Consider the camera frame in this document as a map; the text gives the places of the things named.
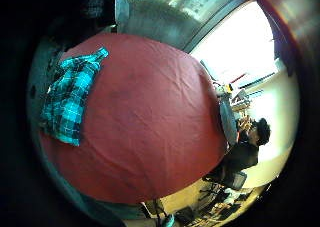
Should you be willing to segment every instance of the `chair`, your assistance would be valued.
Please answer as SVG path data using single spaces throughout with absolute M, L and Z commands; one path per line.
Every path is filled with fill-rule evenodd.
M 246 173 L 241 171 L 230 173 L 224 165 L 218 166 L 202 178 L 203 181 L 215 182 L 233 190 L 240 190 L 246 179 Z

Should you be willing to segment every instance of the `person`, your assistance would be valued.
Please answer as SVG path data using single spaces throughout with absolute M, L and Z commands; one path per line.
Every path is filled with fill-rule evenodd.
M 238 141 L 230 147 L 222 161 L 202 179 L 222 180 L 225 175 L 239 172 L 258 164 L 259 147 L 269 142 L 270 125 L 265 118 L 258 122 L 249 115 L 236 120 Z

